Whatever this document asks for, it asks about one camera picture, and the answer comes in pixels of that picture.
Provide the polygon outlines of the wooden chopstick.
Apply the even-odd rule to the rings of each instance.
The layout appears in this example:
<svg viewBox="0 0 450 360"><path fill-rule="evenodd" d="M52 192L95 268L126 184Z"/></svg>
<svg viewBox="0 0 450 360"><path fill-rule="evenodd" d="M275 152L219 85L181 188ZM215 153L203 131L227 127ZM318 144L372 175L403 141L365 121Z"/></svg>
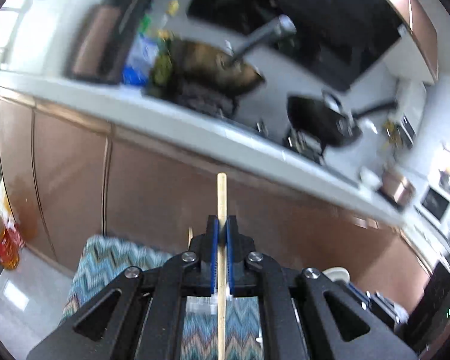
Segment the wooden chopstick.
<svg viewBox="0 0 450 360"><path fill-rule="evenodd" d="M226 359L226 306L227 306L227 175L217 174L217 217L218 217L218 360Z"/></svg>
<svg viewBox="0 0 450 360"><path fill-rule="evenodd" d="M189 227L188 231L187 231L187 246L190 247L190 244L192 242L193 239L193 228Z"/></svg>

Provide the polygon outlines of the white microwave oven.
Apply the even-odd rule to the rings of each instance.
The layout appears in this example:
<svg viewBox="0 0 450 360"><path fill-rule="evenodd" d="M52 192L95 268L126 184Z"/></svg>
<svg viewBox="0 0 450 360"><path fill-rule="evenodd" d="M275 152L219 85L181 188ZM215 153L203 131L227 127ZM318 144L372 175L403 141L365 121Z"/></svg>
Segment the white microwave oven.
<svg viewBox="0 0 450 360"><path fill-rule="evenodd" d="M444 236L450 232L450 194L429 184L415 204L415 209L424 219Z"/></svg>

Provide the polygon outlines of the copper rice cooker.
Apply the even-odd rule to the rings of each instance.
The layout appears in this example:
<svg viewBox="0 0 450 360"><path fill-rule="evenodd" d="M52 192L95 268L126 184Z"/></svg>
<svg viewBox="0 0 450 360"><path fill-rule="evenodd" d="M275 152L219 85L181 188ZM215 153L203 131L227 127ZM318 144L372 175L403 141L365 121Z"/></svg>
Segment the copper rice cooker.
<svg viewBox="0 0 450 360"><path fill-rule="evenodd" d="M416 195L416 188L401 172L388 168L382 174L378 193L399 211L403 211Z"/></svg>

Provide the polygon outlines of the black gas stove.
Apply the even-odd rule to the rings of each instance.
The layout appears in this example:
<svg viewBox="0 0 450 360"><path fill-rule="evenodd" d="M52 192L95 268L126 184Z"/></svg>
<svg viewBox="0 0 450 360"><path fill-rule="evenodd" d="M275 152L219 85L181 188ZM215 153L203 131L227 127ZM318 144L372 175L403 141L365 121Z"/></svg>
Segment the black gas stove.
<svg viewBox="0 0 450 360"><path fill-rule="evenodd" d="M305 134L298 132L290 124L282 131L277 132L271 129L260 115L239 116L241 101L236 97L228 97L212 88L186 80L178 80L165 87L149 84L142 90L142 94L160 98L205 116L219 119L234 128L261 137L287 151L294 152L305 161L322 167L328 174L354 188L359 186L356 180L326 164L320 151L306 142Z"/></svg>

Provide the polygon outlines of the black wok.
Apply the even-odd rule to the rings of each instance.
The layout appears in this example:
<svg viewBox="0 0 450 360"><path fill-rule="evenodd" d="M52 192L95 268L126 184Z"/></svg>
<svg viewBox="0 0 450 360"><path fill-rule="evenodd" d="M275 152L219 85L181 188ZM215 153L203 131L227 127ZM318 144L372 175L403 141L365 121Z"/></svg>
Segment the black wok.
<svg viewBox="0 0 450 360"><path fill-rule="evenodd" d="M338 97L326 90L322 91L322 97L300 94L287 96L291 127L315 138L322 150L329 146L342 148L352 145L362 137L360 120L397 108L398 101L392 98L359 111L347 112Z"/></svg>

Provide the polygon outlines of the copper lower cabinets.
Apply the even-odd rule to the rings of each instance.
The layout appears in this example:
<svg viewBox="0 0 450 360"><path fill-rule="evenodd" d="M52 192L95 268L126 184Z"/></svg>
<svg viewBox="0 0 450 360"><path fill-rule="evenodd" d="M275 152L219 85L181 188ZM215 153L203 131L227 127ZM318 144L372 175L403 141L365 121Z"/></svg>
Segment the copper lower cabinets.
<svg viewBox="0 0 450 360"><path fill-rule="evenodd" d="M399 230L297 187L104 120L0 88L0 164L26 244L74 271L86 240L118 236L176 254L203 233L227 175L240 231L285 267L344 267L359 289L389 297L431 269Z"/></svg>

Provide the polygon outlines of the brass coloured wok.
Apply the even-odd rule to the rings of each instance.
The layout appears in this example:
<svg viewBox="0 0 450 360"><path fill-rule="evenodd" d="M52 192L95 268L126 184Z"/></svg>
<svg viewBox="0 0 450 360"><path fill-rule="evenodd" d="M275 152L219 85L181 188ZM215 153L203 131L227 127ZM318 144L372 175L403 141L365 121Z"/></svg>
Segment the brass coloured wok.
<svg viewBox="0 0 450 360"><path fill-rule="evenodd" d="M281 15L253 31L232 50L200 41L175 39L170 44L174 73L230 98L242 96L266 82L261 72L245 61L245 56L257 47L289 38L296 32L292 20Z"/></svg>

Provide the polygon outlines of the yellow cap oil bottle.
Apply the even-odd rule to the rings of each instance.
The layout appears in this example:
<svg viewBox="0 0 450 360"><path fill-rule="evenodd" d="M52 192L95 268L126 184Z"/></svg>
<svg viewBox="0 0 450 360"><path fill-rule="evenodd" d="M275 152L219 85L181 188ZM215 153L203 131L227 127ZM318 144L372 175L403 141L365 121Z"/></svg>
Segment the yellow cap oil bottle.
<svg viewBox="0 0 450 360"><path fill-rule="evenodd" d="M167 86L173 70L170 57L170 44L174 38L174 34L167 29L167 24L176 16L178 10L179 1L170 0L165 13L162 15L156 28L152 32L158 46L158 53L154 60L150 76L153 84L157 87Z"/></svg>

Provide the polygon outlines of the blue white salt bag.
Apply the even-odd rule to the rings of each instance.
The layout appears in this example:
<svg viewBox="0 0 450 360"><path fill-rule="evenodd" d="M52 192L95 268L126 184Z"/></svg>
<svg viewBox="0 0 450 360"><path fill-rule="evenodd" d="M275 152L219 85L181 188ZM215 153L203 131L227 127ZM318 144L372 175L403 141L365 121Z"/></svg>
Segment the blue white salt bag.
<svg viewBox="0 0 450 360"><path fill-rule="evenodd" d="M137 34L122 69L122 83L126 86L147 86L158 54L159 46L153 38Z"/></svg>

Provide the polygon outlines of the red bottle on floor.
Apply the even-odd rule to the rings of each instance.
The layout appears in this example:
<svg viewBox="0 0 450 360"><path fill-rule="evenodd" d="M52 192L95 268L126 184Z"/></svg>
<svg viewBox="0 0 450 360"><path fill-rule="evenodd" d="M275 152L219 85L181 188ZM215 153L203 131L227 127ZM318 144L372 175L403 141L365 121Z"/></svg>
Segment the red bottle on floor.
<svg viewBox="0 0 450 360"><path fill-rule="evenodd" d="M23 237L19 231L18 223L16 222L14 216L9 211L4 211L4 224L11 237L12 242L18 249L22 249L25 246Z"/></svg>

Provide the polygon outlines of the white water heater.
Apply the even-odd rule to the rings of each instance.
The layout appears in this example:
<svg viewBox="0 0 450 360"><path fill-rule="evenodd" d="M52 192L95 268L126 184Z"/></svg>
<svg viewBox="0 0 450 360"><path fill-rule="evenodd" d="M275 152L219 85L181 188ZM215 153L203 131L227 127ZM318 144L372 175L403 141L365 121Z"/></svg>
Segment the white water heater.
<svg viewBox="0 0 450 360"><path fill-rule="evenodd" d="M399 79L397 83L397 109L392 121L397 126L402 144L411 149L422 122L427 89L419 81Z"/></svg>

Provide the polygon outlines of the green cap bottle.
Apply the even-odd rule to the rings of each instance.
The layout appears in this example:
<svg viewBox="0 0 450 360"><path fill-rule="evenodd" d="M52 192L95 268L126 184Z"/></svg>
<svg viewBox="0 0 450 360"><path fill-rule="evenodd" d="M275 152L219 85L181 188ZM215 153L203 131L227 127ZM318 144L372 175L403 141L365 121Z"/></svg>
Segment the green cap bottle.
<svg viewBox="0 0 450 360"><path fill-rule="evenodd" d="M139 29L138 29L139 34L145 35L147 33L147 31L149 30L151 23L152 23L151 17L149 15L145 15L139 24Z"/></svg>

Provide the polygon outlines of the copper black electric kettle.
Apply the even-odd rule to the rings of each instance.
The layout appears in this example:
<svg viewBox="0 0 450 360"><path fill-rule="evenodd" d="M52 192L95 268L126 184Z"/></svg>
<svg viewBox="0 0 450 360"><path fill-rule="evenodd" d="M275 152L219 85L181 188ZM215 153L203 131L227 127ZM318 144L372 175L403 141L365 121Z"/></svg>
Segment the copper black electric kettle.
<svg viewBox="0 0 450 360"><path fill-rule="evenodd" d="M101 0L77 36L66 66L72 80L117 85L140 21L152 0Z"/></svg>

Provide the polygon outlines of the black range hood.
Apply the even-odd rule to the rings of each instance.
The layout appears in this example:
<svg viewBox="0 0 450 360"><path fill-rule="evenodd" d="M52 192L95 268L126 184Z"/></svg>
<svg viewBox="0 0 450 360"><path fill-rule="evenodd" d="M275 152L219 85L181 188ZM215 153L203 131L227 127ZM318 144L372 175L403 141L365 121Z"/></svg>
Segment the black range hood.
<svg viewBox="0 0 450 360"><path fill-rule="evenodd" d="M187 13L243 35L288 16L297 32L273 48L340 92L399 40L403 24L386 0L191 0Z"/></svg>

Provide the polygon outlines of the upper wall cabinet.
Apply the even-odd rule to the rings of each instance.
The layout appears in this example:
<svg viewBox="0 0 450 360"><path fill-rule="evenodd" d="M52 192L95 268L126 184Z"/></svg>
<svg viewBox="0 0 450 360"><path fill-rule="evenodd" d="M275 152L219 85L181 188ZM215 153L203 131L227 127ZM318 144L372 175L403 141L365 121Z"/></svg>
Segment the upper wall cabinet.
<svg viewBox="0 0 450 360"><path fill-rule="evenodd" d="M386 0L401 18L400 39L385 53L389 72L426 85L438 81L437 31L418 0Z"/></svg>

